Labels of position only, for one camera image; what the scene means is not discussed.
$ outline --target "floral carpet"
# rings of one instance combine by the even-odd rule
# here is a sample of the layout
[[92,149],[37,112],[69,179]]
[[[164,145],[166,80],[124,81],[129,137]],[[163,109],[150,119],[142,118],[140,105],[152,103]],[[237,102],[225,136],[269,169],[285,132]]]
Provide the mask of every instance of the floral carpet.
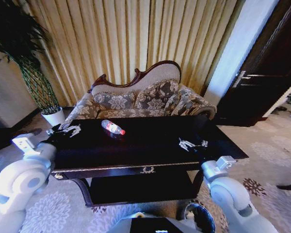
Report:
[[[48,124],[36,115],[23,132],[35,131],[39,140],[47,137]],[[220,126],[248,156],[230,170],[230,177],[243,183],[256,209],[281,233],[291,233],[291,191],[280,190],[278,184],[291,184],[291,118],[288,112],[272,114],[253,127]],[[14,145],[0,150],[0,170],[22,158]],[[210,199],[203,184],[196,199],[208,208],[216,224],[216,232],[227,233],[226,218]],[[126,204],[86,208],[81,191],[72,181],[50,177],[45,190],[35,195],[27,206],[21,233],[104,233],[127,215],[142,211],[157,216],[176,217],[187,200]]]

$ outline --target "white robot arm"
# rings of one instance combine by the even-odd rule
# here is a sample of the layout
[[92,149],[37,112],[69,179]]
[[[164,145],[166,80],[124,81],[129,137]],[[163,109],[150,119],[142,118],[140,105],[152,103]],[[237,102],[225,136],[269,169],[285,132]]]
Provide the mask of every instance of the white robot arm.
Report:
[[234,162],[232,157],[222,156],[217,162],[206,161],[202,164],[211,198],[226,215],[229,232],[278,233],[270,221],[255,209],[245,187],[228,177],[226,169]]
[[32,137],[29,133],[13,139],[24,151],[24,158],[0,173],[0,233],[19,231],[29,199],[47,185],[56,148],[48,143],[39,143],[35,148]]

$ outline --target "water bottle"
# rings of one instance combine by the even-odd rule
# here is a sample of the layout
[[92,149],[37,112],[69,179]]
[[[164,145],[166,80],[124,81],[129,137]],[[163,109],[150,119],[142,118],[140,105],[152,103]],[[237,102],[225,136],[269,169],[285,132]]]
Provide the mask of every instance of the water bottle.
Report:
[[101,122],[101,126],[112,133],[121,134],[121,135],[125,134],[125,130],[121,129],[121,127],[119,127],[118,125],[114,124],[113,122],[109,120],[103,120]]

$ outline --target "bottle label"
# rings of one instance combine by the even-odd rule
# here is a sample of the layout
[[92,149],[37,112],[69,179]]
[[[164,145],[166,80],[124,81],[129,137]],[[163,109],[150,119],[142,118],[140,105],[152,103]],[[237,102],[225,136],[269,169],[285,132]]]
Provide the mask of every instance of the bottle label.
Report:
[[117,125],[114,124],[114,123],[112,123],[112,122],[110,122],[110,123],[107,124],[107,127],[106,128],[110,132],[114,133],[116,131],[116,129],[117,129]]

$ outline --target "white plant pot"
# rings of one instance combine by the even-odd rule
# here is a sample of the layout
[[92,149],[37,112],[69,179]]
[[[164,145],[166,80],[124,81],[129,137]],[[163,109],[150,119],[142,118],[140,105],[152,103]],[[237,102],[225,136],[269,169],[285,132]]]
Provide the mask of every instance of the white plant pot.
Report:
[[63,108],[60,108],[60,111],[53,113],[53,114],[49,114],[49,115],[43,115],[41,113],[41,115],[52,125],[58,125],[61,124],[65,121],[65,116],[64,116],[64,112],[63,112]]

